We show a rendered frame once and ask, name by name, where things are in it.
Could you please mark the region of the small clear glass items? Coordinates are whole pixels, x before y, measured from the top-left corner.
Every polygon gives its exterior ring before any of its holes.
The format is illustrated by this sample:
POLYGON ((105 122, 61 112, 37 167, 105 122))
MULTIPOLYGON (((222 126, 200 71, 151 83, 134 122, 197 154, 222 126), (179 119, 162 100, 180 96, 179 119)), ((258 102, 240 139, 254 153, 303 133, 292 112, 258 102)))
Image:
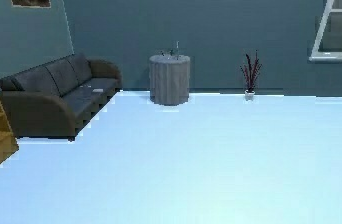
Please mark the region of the small clear glass items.
POLYGON ((165 57, 168 60, 170 59, 178 60, 180 57, 179 41, 177 41, 173 47, 167 50, 161 50, 160 55, 165 57))

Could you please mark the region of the white framed window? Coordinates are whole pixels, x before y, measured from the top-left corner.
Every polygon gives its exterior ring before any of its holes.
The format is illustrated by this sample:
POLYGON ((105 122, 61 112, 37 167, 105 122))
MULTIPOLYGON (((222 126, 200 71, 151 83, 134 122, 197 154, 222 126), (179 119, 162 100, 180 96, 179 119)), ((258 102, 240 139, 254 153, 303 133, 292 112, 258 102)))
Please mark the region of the white framed window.
POLYGON ((309 60, 342 63, 342 0, 325 0, 309 60))

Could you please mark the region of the grey round skirted table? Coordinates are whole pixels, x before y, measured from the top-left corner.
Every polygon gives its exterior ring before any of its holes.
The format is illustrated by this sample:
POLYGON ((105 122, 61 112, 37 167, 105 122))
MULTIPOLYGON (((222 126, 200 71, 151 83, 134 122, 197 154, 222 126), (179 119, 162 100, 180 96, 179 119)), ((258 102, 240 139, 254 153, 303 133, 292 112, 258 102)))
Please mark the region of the grey round skirted table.
POLYGON ((176 106, 189 100, 189 56, 153 55, 149 58, 149 89, 153 103, 176 106))

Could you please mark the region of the red house plant white pot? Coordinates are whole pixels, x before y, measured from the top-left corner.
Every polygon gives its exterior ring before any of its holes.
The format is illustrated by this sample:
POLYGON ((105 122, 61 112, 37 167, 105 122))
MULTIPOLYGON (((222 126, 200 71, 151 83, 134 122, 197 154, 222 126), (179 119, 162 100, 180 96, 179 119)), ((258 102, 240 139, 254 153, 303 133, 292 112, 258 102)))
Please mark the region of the red house plant white pot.
POLYGON ((245 54, 246 64, 240 67, 242 74, 245 78, 245 100, 252 101, 255 95, 256 81, 260 74, 262 64, 258 58, 258 51, 255 51, 255 60, 251 61, 249 54, 245 54))

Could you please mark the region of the dark grey brown sofa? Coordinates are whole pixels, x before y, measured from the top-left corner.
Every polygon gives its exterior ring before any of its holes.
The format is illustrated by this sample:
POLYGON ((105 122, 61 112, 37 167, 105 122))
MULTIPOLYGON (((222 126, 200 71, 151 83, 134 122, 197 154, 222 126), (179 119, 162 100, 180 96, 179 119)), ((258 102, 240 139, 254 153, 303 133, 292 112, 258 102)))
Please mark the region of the dark grey brown sofa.
POLYGON ((0 78, 0 100, 17 138, 73 141, 121 89, 115 64, 82 53, 0 78), (97 88, 103 92, 92 92, 97 88))

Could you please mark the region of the brown framed wall picture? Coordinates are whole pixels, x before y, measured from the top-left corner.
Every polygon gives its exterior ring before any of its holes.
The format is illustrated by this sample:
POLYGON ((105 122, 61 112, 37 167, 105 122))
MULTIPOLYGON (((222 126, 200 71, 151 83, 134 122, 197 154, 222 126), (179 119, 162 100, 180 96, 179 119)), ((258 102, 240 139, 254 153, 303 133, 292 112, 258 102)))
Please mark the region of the brown framed wall picture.
POLYGON ((11 0, 15 7, 50 8, 51 0, 11 0))

